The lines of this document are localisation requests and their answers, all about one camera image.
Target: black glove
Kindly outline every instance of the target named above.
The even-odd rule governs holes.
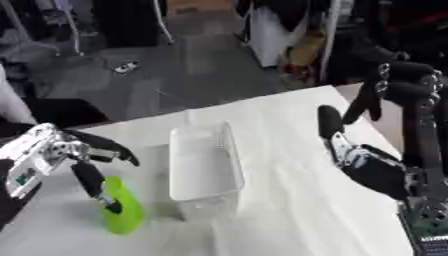
[[[25,198],[11,198],[6,188],[9,170],[14,166],[12,160],[0,160],[0,231],[10,223],[40,189],[39,184]]]

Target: white box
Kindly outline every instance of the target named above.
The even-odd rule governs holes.
[[[187,220],[235,213],[244,186],[227,123],[174,129],[170,138],[170,197]]]
[[[292,32],[287,31],[278,15],[267,7],[250,10],[250,42],[255,56],[262,67],[277,66],[280,56],[294,46],[308,29],[308,14]]]

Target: white shirt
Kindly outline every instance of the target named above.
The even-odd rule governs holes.
[[[13,123],[37,124],[31,110],[14,92],[0,64],[0,116]]]

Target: robotic hand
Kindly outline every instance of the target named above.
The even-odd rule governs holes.
[[[18,128],[31,129],[0,148],[0,231],[34,197],[44,177],[67,159],[76,161],[71,168],[90,197],[113,213],[122,211],[120,202],[103,190],[105,178],[90,160],[119,158],[138,166],[129,149],[91,134],[61,131],[52,124]]]
[[[399,217],[416,255],[448,255],[448,85],[439,71],[415,63],[383,64],[363,85],[344,117],[319,108],[319,133],[335,164],[351,179],[399,202]],[[403,109],[404,153],[356,145],[344,135],[369,110],[381,118],[380,100]]]

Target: white robotic hand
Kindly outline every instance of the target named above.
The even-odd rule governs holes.
[[[112,212],[120,203],[102,189],[103,175],[90,160],[111,162],[114,158],[139,161],[124,146],[78,131],[62,131],[52,124],[32,127],[0,148],[0,230],[29,202],[43,179],[67,159],[76,161],[72,170],[88,195]]]

